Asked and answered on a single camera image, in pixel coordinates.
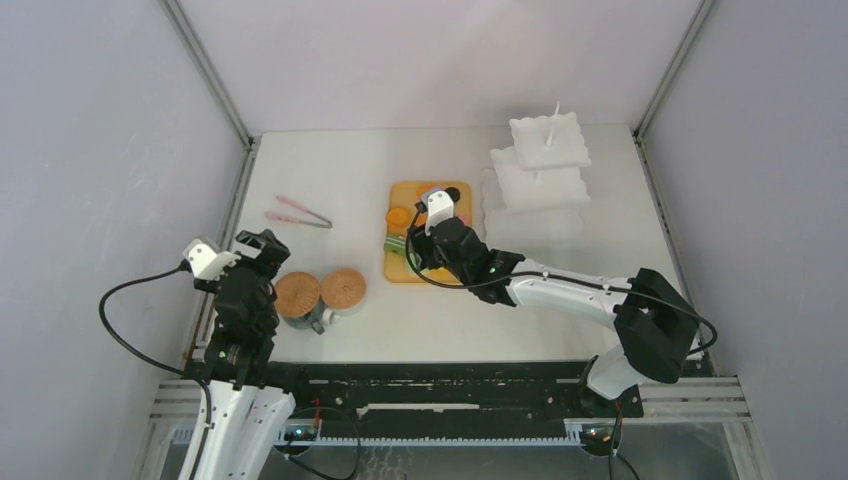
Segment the pink handled metal tongs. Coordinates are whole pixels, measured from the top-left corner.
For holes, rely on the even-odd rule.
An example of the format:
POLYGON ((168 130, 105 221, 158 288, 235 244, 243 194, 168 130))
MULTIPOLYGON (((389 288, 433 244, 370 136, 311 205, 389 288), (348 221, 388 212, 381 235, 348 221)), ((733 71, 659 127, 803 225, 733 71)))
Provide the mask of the pink handled metal tongs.
POLYGON ((298 215, 288 215, 278 211, 266 211, 264 217, 267 220, 275 222, 283 222, 294 225, 304 225, 308 227, 330 230, 333 228, 333 223, 328 218, 310 210, 300 202, 293 200, 284 195, 276 195, 276 201, 289 210, 295 211, 298 215))

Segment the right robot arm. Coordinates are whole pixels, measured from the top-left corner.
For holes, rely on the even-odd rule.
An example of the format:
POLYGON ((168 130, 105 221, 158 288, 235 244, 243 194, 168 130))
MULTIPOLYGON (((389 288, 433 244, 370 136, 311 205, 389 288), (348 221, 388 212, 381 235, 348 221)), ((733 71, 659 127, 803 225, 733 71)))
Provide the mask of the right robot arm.
POLYGON ((605 415, 634 385, 676 383, 697 352, 693 343, 701 316, 655 270, 608 278, 554 269, 488 248, 457 218, 431 229, 411 225, 406 243, 416 275, 443 268, 455 277, 454 289, 485 303, 556 310, 614 332, 617 346, 593 360, 577 391, 579 406, 589 415, 605 415))

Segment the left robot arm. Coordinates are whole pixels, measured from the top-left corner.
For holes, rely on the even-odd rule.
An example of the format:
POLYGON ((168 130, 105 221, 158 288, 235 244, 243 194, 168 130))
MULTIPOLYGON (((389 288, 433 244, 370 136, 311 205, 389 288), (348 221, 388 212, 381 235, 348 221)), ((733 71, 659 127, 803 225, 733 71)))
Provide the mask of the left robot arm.
POLYGON ((195 289, 212 297, 214 325, 193 375, 202 397, 182 479, 241 476, 234 468, 235 455, 253 439, 242 431, 267 380, 280 322, 272 281, 290 251, 269 229, 243 230, 236 240, 255 249, 256 255, 223 250, 204 237, 193 239, 183 251, 195 289))

